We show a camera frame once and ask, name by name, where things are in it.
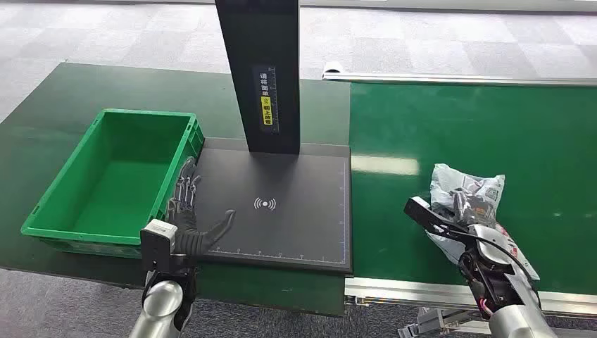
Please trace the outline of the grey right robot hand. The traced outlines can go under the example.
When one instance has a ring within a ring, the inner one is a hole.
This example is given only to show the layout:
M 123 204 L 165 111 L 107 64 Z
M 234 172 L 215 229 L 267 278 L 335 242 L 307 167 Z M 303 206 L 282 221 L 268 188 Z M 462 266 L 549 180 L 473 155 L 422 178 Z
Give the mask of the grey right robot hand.
M 452 220 L 462 226 L 483 225 L 495 228 L 497 200 L 486 192 L 471 192 L 462 187 L 449 192 L 452 198 Z

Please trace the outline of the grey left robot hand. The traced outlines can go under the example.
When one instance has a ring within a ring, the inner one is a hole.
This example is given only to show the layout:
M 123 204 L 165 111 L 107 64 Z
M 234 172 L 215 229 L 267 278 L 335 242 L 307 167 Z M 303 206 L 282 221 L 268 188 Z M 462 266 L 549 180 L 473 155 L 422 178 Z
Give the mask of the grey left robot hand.
M 236 211 L 229 209 L 224 218 L 207 231 L 200 231 L 195 214 L 196 186 L 201 176 L 196 174 L 196 158 L 187 157 L 180 168 L 175 189 L 168 200 L 165 221 L 177 227 L 177 254 L 198 258 L 206 254 L 232 228 Z

